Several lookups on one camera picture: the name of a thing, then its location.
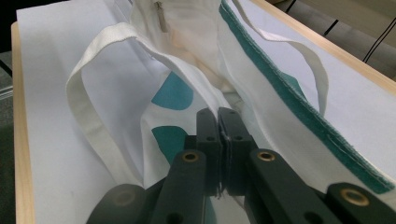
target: tote bag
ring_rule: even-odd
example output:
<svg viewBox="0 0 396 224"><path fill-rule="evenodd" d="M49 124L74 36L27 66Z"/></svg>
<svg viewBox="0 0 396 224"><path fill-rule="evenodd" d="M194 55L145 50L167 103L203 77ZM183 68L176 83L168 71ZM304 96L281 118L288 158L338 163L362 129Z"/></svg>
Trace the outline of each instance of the tote bag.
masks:
<svg viewBox="0 0 396 224"><path fill-rule="evenodd" d="M277 68L258 38L287 42L303 55L303 66L315 80L317 102L305 98L298 79ZM82 79L84 66L102 49L126 39L167 67L157 76L162 85L144 112L133 115L141 118L136 128L142 146L129 150L140 151L136 155L141 157L130 157L115 144ZM266 33L252 24L243 4L225 0L135 0L130 22L105 28L87 47L66 86L77 122L117 184L148 188L166 177L184 137L196 132L196 113L209 108L217 115L220 107L230 107L240 113L258 146L280 153L308 186L324 192L332 183L356 184L395 208L394 180L324 118L328 89L326 71L312 49ZM206 209L212 223L248 223L239 198L223 194L211 198Z"/></svg>

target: wooden table edge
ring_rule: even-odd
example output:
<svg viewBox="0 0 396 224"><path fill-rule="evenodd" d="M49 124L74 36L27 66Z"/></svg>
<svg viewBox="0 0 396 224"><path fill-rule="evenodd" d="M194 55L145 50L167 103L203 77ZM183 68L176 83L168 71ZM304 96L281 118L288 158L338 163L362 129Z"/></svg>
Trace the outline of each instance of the wooden table edge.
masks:
<svg viewBox="0 0 396 224"><path fill-rule="evenodd" d="M307 28L305 25L295 20L282 10L273 5L269 4L265 0L250 0L256 6L265 10L272 16L276 17L278 20L282 21L288 25L291 29L304 36L305 38L312 41L314 44L318 45L320 48L329 52L333 57L345 63L362 76L374 82L377 86L388 91L389 93L396 95L396 82L392 79L386 77L382 73L375 70L373 67L367 63L362 62L355 56L336 46L333 42L329 41L322 35L319 35L315 31Z"/></svg>
<svg viewBox="0 0 396 224"><path fill-rule="evenodd" d="M13 110L14 110L14 156L15 200L17 224L35 223L33 179L30 163L26 109L21 63L21 41L18 23L11 25Z"/></svg>

